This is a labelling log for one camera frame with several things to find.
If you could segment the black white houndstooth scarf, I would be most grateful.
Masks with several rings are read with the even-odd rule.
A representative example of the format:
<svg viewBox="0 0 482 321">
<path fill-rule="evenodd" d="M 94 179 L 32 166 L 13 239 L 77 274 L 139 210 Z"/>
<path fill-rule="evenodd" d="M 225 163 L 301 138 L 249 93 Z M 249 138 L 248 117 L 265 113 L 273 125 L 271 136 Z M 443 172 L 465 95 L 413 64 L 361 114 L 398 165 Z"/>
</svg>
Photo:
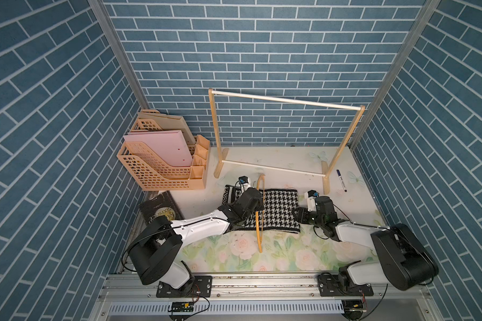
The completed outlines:
<svg viewBox="0 0 482 321">
<path fill-rule="evenodd" d="M 229 204 L 241 195 L 240 187 L 226 185 L 223 193 L 222 204 Z M 267 189 L 265 190 L 265 212 L 262 220 L 263 231 L 280 231 L 292 234 L 300 233 L 300 224 L 295 220 L 293 211 L 298 209 L 298 192 L 294 189 Z M 241 231 L 256 231 L 255 214 L 252 214 L 245 223 L 239 226 Z"/>
</svg>

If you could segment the wooden clothes hanger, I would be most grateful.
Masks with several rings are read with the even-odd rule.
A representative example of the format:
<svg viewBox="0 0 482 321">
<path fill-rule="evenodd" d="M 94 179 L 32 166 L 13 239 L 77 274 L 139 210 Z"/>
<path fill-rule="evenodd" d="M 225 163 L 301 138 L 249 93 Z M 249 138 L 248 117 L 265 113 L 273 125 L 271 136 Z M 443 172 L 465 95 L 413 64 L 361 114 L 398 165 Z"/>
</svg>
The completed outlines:
<svg viewBox="0 0 482 321">
<path fill-rule="evenodd" d="M 265 204 L 266 199 L 266 191 L 265 191 L 265 175 L 260 174 L 258 181 L 257 181 L 257 189 L 262 191 L 262 204 Z M 255 213 L 255 223 L 256 223 L 256 232 L 257 232 L 257 243 L 258 243 L 258 251 L 262 253 L 262 233 L 264 229 L 264 214 L 265 210 L 257 211 Z"/>
</svg>

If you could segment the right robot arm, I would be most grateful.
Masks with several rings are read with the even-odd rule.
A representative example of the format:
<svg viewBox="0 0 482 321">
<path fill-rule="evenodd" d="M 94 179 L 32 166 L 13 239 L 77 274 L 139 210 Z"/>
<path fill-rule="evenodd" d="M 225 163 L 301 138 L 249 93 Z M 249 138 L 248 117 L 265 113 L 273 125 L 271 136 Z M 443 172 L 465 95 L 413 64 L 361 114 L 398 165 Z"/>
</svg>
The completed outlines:
<svg viewBox="0 0 482 321">
<path fill-rule="evenodd" d="M 414 286 L 429 285 L 439 275 L 439 266 L 412 230 L 402 224 L 369 226 L 350 218 L 339 218 L 340 208 L 327 196 L 310 191 L 307 207 L 293 211 L 295 221 L 320 229 L 324 239 L 338 245 L 353 243 L 373 250 L 376 262 L 353 261 L 341 267 L 337 275 L 324 272 L 319 283 L 334 286 L 330 292 L 343 296 L 362 296 L 363 287 L 386 284 L 406 291 Z"/>
</svg>

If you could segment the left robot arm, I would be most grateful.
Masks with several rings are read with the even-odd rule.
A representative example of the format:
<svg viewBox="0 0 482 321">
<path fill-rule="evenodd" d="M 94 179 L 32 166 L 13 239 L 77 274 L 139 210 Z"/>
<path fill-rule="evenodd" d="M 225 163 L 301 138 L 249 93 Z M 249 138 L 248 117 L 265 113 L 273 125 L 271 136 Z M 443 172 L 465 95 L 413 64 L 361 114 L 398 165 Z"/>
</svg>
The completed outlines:
<svg viewBox="0 0 482 321">
<path fill-rule="evenodd" d="M 248 188 L 234 203 L 221 205 L 213 212 L 193 219 L 170 221 L 155 218 L 125 250 L 143 285 L 161 282 L 188 292 L 194 283 L 189 267 L 176 260 L 183 247 L 212 236 L 239 230 L 247 219 L 264 209 L 263 196 Z"/>
</svg>

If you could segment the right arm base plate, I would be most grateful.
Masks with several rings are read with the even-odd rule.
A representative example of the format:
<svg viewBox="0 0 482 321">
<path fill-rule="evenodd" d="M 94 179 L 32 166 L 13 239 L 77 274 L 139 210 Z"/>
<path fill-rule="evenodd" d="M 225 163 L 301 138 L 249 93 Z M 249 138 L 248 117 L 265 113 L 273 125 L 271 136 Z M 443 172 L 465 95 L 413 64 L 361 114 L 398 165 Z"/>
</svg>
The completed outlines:
<svg viewBox="0 0 482 321">
<path fill-rule="evenodd" d="M 321 297 L 334 296 L 373 296 L 372 286 L 369 284 L 357 285 L 347 275 L 322 273 L 317 276 L 317 283 Z"/>
</svg>

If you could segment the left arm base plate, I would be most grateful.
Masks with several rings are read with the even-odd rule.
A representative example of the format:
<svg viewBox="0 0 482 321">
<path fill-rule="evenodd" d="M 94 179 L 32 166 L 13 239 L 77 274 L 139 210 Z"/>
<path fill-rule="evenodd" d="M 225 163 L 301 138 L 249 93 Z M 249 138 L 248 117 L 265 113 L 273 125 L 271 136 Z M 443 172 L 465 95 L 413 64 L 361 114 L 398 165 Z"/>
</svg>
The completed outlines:
<svg viewBox="0 0 482 321">
<path fill-rule="evenodd" d="M 175 289 L 169 284 L 159 282 L 157 298 L 196 298 L 211 296 L 212 276 L 193 276 L 182 287 Z"/>
</svg>

